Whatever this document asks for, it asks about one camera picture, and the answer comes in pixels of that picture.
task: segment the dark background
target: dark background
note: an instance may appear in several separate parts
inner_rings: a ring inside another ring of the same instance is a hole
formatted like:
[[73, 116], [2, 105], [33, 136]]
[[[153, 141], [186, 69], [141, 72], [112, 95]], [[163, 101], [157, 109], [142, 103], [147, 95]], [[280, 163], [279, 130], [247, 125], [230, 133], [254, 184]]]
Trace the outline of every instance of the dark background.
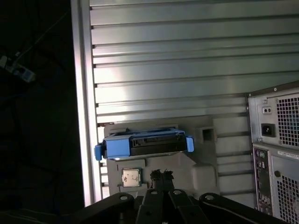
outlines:
[[0, 199], [19, 196], [1, 204], [3, 223], [57, 223], [84, 206], [70, 0], [0, 1], [0, 57], [30, 47], [66, 12], [19, 60], [36, 82], [0, 68]]

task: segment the metal mesh grille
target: metal mesh grille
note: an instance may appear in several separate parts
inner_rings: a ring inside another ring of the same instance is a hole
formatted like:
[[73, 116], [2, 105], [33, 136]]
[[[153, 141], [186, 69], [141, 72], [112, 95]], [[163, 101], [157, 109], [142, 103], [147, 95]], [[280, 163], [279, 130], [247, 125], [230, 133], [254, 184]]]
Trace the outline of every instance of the metal mesh grille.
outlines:
[[278, 132], [282, 144], [299, 146], [299, 98], [280, 99], [277, 103]]
[[299, 224], [299, 187], [298, 182], [282, 176], [277, 181], [280, 217], [291, 224]]

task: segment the computer port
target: computer port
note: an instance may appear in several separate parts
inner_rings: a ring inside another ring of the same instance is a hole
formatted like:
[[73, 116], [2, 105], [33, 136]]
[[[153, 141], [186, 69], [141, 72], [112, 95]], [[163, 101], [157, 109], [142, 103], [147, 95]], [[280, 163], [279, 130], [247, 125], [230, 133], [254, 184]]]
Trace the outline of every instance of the computer port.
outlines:
[[262, 124], [262, 136], [275, 138], [275, 124]]
[[263, 107], [263, 114], [272, 114], [272, 109], [270, 106]]

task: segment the processor chip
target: processor chip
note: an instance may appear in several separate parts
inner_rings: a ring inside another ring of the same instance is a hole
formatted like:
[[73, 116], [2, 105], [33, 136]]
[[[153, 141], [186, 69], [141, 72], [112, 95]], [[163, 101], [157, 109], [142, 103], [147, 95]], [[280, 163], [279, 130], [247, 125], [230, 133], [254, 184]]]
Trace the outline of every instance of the processor chip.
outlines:
[[122, 170], [122, 186], [123, 187], [140, 187], [141, 186], [141, 170], [138, 168]]

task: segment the white label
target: white label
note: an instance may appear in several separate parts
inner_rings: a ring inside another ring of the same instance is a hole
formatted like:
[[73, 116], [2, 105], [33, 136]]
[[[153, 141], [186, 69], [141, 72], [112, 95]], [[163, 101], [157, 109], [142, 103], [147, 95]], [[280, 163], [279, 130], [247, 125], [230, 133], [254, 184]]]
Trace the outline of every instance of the white label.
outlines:
[[285, 153], [285, 152], [278, 151], [278, 155], [283, 155], [283, 156], [286, 156], [286, 157], [290, 157], [292, 159], [299, 160], [299, 155], [295, 155], [295, 154], [292, 154], [292, 153]]

